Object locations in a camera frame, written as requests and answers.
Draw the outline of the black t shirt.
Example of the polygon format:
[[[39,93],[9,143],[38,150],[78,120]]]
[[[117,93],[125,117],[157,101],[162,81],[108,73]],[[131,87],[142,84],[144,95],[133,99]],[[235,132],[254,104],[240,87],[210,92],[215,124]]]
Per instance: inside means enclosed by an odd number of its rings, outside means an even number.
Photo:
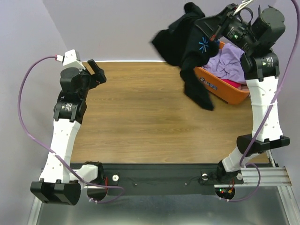
[[[195,21],[205,17],[203,11],[193,2],[184,5],[184,15],[160,30],[151,44],[169,65],[180,68],[184,82],[184,94],[202,109],[214,110],[209,92],[194,69],[203,67],[219,51],[219,42],[209,38],[196,27]]]

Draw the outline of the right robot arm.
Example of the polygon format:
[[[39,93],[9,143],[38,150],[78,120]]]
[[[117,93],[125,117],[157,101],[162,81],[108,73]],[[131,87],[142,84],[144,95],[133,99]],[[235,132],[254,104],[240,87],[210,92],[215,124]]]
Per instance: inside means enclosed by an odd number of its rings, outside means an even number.
[[[240,59],[250,92],[253,130],[236,140],[236,148],[218,163],[216,179],[226,183],[240,176],[240,169],[268,150],[290,144],[283,135],[278,118],[279,59],[272,46],[285,31],[284,15],[273,7],[259,10],[259,16],[244,22],[243,4],[230,4],[215,16],[195,22],[210,40],[227,38],[243,50]]]

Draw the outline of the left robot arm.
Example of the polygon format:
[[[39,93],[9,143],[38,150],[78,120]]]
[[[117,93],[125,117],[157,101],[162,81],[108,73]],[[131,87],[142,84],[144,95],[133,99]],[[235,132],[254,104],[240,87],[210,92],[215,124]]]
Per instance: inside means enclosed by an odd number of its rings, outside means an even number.
[[[86,67],[65,66],[60,73],[61,91],[53,109],[53,136],[48,158],[38,181],[30,186],[31,193],[43,203],[76,205],[84,177],[98,185],[104,181],[100,163],[84,165],[78,170],[77,178],[69,171],[70,159],[76,135],[87,109],[86,98],[89,90],[106,82],[103,69],[91,59]]]

